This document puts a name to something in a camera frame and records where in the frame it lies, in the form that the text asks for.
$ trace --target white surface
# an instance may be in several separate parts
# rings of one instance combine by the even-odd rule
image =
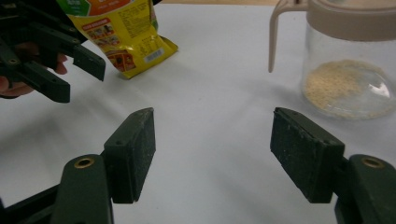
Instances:
[[[338,137],[346,157],[362,153],[396,164],[395,115],[328,119],[300,99],[303,13],[281,16],[275,72],[268,74],[272,7],[155,9],[159,34],[179,45],[165,62],[130,80],[109,65],[103,83],[69,64],[66,105],[38,93],[0,100],[6,206],[58,184],[68,161],[101,153],[124,119],[146,107],[155,110],[157,152],[140,201],[114,205],[117,224],[336,223],[333,203],[308,203],[271,153],[276,106]]]

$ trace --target white table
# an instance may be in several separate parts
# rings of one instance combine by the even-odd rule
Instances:
[[[396,164],[396,115],[330,119],[299,91],[304,13],[280,18],[267,72],[273,7],[158,5],[159,34],[179,46],[130,80],[112,67],[102,83],[71,64],[70,104],[38,93],[0,100],[0,197],[12,205],[59,183],[75,157],[99,154],[136,110],[153,107],[157,152],[138,203],[114,205],[117,224],[334,224],[331,204],[310,204],[270,151],[273,111],[299,111],[346,144]],[[90,43],[87,47],[99,50]]]

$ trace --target yellow snack bag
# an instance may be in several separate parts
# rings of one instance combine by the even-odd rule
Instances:
[[[157,34],[151,0],[57,0],[76,28],[131,78],[161,63],[177,45]]]

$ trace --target beige lid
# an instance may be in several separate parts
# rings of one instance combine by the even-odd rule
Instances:
[[[334,38],[396,39],[395,0],[310,0],[306,19],[314,29]]]

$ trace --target human hand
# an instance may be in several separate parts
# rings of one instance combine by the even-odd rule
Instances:
[[[36,55],[39,55],[39,48],[33,42],[27,42],[19,44],[16,47],[16,54],[27,60],[34,60],[39,63]],[[64,75],[67,73],[64,67],[64,62],[67,61],[67,57],[64,54],[58,54],[58,65],[55,72],[59,75]],[[34,89],[29,87],[23,82],[13,82],[10,88],[9,82],[6,77],[0,77],[0,95],[7,98],[15,98],[20,95],[25,95],[32,92]]]

